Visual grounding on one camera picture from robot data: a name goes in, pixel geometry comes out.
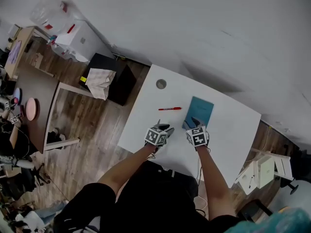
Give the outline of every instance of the white table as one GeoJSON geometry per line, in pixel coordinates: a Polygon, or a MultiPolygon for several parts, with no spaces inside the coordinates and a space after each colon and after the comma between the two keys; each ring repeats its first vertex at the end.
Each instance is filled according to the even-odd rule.
{"type": "Polygon", "coordinates": [[[144,146],[147,128],[161,119],[175,128],[167,145],[159,150],[153,162],[177,172],[198,177],[198,154],[182,129],[192,97],[214,104],[207,126],[211,156],[231,187],[252,147],[260,114],[234,99],[178,73],[152,65],[118,145],[130,152],[144,146]],[[167,86],[158,89],[156,82],[164,79],[167,86]],[[182,107],[182,110],[159,111],[159,108],[182,107]]]}

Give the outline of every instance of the teal object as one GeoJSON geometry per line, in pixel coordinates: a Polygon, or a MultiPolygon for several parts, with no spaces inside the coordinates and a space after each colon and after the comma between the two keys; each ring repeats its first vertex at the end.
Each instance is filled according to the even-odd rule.
{"type": "Polygon", "coordinates": [[[204,122],[204,125],[207,126],[210,116],[212,114],[214,108],[214,104],[211,102],[207,102],[197,97],[192,97],[188,113],[186,115],[185,121],[191,128],[196,128],[194,122],[191,117],[195,117],[204,122]]]}

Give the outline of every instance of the hand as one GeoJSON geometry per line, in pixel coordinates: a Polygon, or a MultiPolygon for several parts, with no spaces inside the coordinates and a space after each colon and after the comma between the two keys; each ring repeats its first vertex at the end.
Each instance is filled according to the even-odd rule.
{"type": "Polygon", "coordinates": [[[157,152],[162,146],[166,144],[167,138],[169,138],[174,132],[174,128],[168,129],[169,127],[169,124],[160,123],[159,120],[156,125],[147,130],[145,136],[145,145],[155,145],[155,152],[157,152]]]}
{"type": "Polygon", "coordinates": [[[186,129],[186,135],[189,143],[191,143],[195,150],[198,146],[205,146],[207,148],[209,142],[209,134],[206,130],[204,122],[198,118],[191,117],[195,124],[195,128],[191,128],[189,124],[184,121],[184,127],[186,129]]]}

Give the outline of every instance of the wooden floor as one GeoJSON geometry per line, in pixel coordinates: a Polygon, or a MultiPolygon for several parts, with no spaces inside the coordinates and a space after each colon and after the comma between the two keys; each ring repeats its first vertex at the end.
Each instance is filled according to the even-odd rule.
{"type": "MultiPolygon", "coordinates": [[[[79,87],[78,81],[86,68],[85,64],[63,60],[54,54],[49,46],[38,40],[34,42],[30,51],[23,55],[22,60],[33,62],[36,52],[44,56],[41,69],[54,74],[64,83],[79,87]]],[[[137,78],[137,83],[124,107],[108,100],[97,100],[68,91],[59,94],[51,126],[59,128],[66,137],[78,137],[81,141],[64,150],[34,154],[37,166],[45,163],[44,171],[53,182],[36,188],[32,193],[24,194],[18,201],[19,204],[34,201],[37,208],[44,208],[56,200],[70,200],[85,184],[96,182],[110,167],[131,154],[118,147],[117,143],[149,67],[131,61],[127,63],[137,78]]],[[[268,126],[261,122],[253,143],[254,148],[259,150],[263,148],[267,131],[268,126]]],[[[284,154],[284,144],[288,144],[290,150],[296,148],[287,138],[271,129],[264,151],[284,154]]],[[[268,205],[279,187],[280,181],[273,181],[261,190],[256,189],[246,196],[237,185],[234,185],[231,188],[234,206],[239,210],[254,198],[259,198],[268,205]]],[[[203,182],[200,182],[199,194],[206,199],[203,182]]],[[[197,209],[204,208],[206,204],[201,198],[196,198],[195,203],[197,209]]]]}

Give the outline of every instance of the table leg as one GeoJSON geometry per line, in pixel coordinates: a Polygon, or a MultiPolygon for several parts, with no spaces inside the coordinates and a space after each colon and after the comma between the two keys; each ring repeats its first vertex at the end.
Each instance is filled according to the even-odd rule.
{"type": "Polygon", "coordinates": [[[78,93],[78,94],[85,95],[85,96],[93,98],[92,93],[90,93],[87,90],[83,90],[83,89],[71,86],[69,84],[62,83],[62,82],[59,83],[59,86],[60,86],[60,88],[62,88],[64,90],[72,91],[72,92],[75,92],[75,93],[78,93]]]}
{"type": "Polygon", "coordinates": [[[44,147],[44,151],[60,148],[63,146],[68,146],[71,144],[76,144],[78,142],[80,142],[79,138],[73,138],[73,139],[68,139],[68,140],[60,141],[60,142],[47,143],[44,147]]]}

